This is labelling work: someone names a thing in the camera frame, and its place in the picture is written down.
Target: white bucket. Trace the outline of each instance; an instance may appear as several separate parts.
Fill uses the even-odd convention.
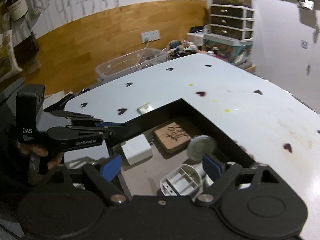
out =
[[[17,0],[7,8],[13,21],[19,20],[28,12],[28,5],[26,3],[26,0]]]

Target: drawer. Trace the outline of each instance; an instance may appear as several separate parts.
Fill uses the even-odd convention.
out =
[[[211,16],[211,23],[218,24],[218,25],[224,25],[224,26],[230,26],[230,27],[234,27],[234,28],[238,28],[238,29],[243,28],[243,20],[239,20],[239,19]]]
[[[228,28],[223,28],[223,27],[218,27],[218,26],[212,25],[211,32],[214,34],[227,36],[227,37],[234,38],[237,40],[242,39],[242,31],[237,31],[237,30],[233,30],[233,29],[228,29]]]
[[[246,29],[253,29],[253,21],[245,21]]]
[[[246,17],[247,18],[251,18],[251,19],[253,19],[253,11],[250,11],[250,10],[246,10],[247,12],[246,12]]]
[[[245,39],[252,39],[253,32],[244,32],[244,38]]]
[[[226,15],[226,16],[243,18],[243,9],[242,8],[211,6],[211,14]]]

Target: electrical outlet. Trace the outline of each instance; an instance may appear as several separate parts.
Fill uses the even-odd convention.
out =
[[[141,43],[151,41],[150,32],[141,33]]]
[[[151,41],[159,40],[160,39],[160,31],[159,30],[151,31],[149,36],[150,36]]]

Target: clear plastic storage bin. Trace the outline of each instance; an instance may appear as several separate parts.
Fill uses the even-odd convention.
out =
[[[167,61],[167,52],[159,49],[140,49],[117,57],[96,67],[96,73],[105,82],[113,81],[141,69]]]

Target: white plastic holder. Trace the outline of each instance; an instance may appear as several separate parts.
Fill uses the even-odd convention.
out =
[[[202,179],[197,170],[183,164],[160,180],[160,189],[165,196],[186,196],[195,193]]]
[[[202,166],[202,162],[192,165],[192,167],[198,172],[201,178],[205,177],[205,171]]]

